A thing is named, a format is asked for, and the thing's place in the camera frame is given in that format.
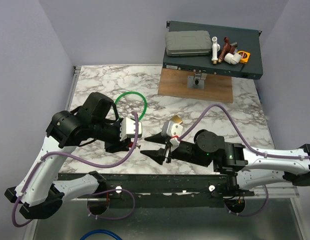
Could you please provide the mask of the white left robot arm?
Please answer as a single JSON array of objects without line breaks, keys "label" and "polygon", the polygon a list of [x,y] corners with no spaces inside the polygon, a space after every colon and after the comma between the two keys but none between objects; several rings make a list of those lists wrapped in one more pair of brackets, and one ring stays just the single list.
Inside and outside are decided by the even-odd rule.
[{"label": "white left robot arm", "polygon": [[17,213],[29,224],[33,220],[51,217],[66,201],[84,195],[99,198],[105,193],[106,186],[96,172],[69,181],[58,180],[58,173],[68,158],[102,168],[101,164],[73,155],[76,148],[95,141],[102,141],[108,153],[125,151],[128,157],[131,156],[140,134],[139,117],[133,111],[130,117],[108,119],[108,112],[116,108],[111,98],[93,92],[77,108],[53,115],[29,172],[17,186],[5,191],[6,198],[14,205],[12,223],[15,227],[21,227],[16,219]]}]

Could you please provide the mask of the aluminium side rail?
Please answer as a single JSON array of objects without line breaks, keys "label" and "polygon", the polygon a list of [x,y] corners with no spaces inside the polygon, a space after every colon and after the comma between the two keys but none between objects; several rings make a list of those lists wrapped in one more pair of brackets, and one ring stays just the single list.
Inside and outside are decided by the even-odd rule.
[{"label": "aluminium side rail", "polygon": [[67,101],[66,101],[66,105],[65,105],[65,110],[67,110],[67,111],[69,111],[71,109],[71,104],[72,104],[72,100],[73,100],[73,97],[74,97],[75,89],[76,89],[76,86],[77,86],[78,78],[79,78],[79,75],[80,75],[80,72],[81,72],[81,68],[82,67],[80,65],[74,66],[74,75],[73,75],[73,78],[72,78],[72,82],[71,82],[71,86],[70,86],[70,91],[69,91],[69,94],[68,94],[68,97],[67,97]]}]

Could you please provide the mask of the grey plastic case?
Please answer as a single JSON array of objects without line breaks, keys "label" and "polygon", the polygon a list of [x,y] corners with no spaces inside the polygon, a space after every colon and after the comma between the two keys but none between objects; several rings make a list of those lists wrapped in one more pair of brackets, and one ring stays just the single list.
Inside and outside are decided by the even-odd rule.
[{"label": "grey plastic case", "polygon": [[205,30],[170,31],[165,43],[170,57],[207,55],[212,51],[210,34]]}]

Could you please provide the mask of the dark grey pipe fitting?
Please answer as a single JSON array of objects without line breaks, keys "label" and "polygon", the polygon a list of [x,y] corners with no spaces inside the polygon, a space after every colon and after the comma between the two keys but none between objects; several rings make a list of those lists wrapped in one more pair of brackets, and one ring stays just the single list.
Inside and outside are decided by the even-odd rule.
[{"label": "dark grey pipe fitting", "polygon": [[229,53],[234,54],[236,52],[238,52],[238,49],[237,49],[237,42],[235,41],[230,44]]}]

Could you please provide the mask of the white elbow pipe fitting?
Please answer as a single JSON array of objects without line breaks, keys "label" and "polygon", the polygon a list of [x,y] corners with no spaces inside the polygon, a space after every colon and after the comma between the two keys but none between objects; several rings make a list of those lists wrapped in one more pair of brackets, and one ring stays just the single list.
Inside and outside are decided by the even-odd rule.
[{"label": "white elbow pipe fitting", "polygon": [[242,59],[242,55],[238,53],[227,53],[224,57],[224,61],[230,65],[238,64]]}]

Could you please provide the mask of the white pipe fitting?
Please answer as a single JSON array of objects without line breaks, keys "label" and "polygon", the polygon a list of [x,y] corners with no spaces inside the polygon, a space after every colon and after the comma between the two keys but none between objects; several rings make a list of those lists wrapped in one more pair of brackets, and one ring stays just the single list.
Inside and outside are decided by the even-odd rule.
[{"label": "white pipe fitting", "polygon": [[212,63],[215,65],[218,62],[218,52],[220,50],[220,45],[218,44],[218,38],[214,36],[212,39]]}]

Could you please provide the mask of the wooden board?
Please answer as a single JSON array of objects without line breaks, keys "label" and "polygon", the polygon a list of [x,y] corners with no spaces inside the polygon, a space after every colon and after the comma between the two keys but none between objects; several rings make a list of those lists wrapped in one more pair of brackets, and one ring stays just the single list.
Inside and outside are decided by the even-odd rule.
[{"label": "wooden board", "polygon": [[163,68],[158,94],[178,98],[232,103],[232,78],[229,76]]}]

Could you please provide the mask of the brown pipe fitting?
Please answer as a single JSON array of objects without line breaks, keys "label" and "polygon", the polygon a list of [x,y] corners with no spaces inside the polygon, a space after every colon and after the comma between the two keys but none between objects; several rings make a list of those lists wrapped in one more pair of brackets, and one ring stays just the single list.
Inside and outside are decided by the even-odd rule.
[{"label": "brown pipe fitting", "polygon": [[228,52],[232,51],[232,49],[233,49],[233,46],[230,44],[229,38],[226,36],[224,38],[223,48],[222,48],[221,53],[219,54],[219,57],[218,57],[218,63],[221,63],[224,60],[225,55]]}]

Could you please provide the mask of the green cable lock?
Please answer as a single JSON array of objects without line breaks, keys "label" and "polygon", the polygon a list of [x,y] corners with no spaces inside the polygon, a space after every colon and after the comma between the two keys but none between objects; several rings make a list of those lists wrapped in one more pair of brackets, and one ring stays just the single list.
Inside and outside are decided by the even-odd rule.
[{"label": "green cable lock", "polygon": [[139,118],[138,118],[138,120],[142,120],[143,117],[144,117],[144,115],[145,115],[145,113],[146,113],[146,111],[147,111],[147,106],[148,106],[148,104],[147,104],[146,98],[145,98],[141,93],[136,92],[136,91],[127,91],[127,92],[125,92],[125,93],[119,95],[119,96],[116,98],[116,100],[115,100],[115,105],[118,104],[118,102],[120,101],[121,98],[123,98],[123,97],[125,97],[125,96],[127,96],[127,95],[137,95],[137,96],[139,96],[139,97],[142,99],[142,101],[143,101],[143,103],[144,103],[144,107],[143,107],[143,111],[142,111],[141,115],[140,115]]}]

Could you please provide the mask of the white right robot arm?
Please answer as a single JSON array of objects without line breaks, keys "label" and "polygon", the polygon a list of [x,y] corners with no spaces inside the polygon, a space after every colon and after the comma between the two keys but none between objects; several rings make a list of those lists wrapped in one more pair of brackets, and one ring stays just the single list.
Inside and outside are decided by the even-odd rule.
[{"label": "white right robot arm", "polygon": [[141,151],[160,165],[179,160],[212,166],[225,181],[212,190],[216,197],[243,196],[255,187],[282,182],[310,186],[310,144],[293,150],[249,149],[240,143],[226,142],[224,137],[204,129],[196,133],[194,142],[182,140],[178,147],[161,133],[145,140],[165,146]]}]

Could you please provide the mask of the yellow tape measure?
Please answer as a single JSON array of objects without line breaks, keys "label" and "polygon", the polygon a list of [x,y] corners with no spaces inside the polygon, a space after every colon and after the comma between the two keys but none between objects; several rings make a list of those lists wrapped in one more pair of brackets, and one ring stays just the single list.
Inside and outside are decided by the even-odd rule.
[{"label": "yellow tape measure", "polygon": [[246,51],[243,51],[243,50],[240,50],[237,52],[239,55],[241,55],[241,59],[240,59],[240,63],[241,64],[247,64],[248,61],[249,61],[249,58],[251,56],[251,53],[249,52],[246,52]]}]

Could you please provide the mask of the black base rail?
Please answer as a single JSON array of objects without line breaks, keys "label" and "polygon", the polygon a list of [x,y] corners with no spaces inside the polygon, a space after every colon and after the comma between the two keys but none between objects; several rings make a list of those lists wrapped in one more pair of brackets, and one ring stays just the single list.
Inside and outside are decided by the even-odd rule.
[{"label": "black base rail", "polygon": [[252,197],[225,175],[110,174],[91,171],[101,183],[98,191],[117,186],[130,191],[137,208],[223,207],[224,197]]}]

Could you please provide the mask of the brass padlock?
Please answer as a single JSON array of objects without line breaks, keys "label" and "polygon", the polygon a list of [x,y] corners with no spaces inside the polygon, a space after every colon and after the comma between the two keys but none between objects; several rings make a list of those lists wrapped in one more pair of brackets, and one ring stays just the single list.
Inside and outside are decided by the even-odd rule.
[{"label": "brass padlock", "polygon": [[173,116],[170,120],[176,124],[182,124],[183,123],[183,120],[178,115]]}]

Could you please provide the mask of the grey metal bracket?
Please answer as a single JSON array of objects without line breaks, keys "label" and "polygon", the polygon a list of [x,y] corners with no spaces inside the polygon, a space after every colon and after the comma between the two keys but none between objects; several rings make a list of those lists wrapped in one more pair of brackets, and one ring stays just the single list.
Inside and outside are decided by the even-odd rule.
[{"label": "grey metal bracket", "polygon": [[206,73],[195,73],[194,75],[189,75],[187,77],[187,87],[189,89],[203,90],[206,77]]}]

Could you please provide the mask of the dark teal network switch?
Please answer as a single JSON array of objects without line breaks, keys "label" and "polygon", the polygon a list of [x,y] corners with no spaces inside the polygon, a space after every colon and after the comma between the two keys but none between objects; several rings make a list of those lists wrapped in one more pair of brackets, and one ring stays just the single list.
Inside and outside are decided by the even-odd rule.
[{"label": "dark teal network switch", "polygon": [[263,75],[260,31],[170,21],[163,68],[258,80]]}]

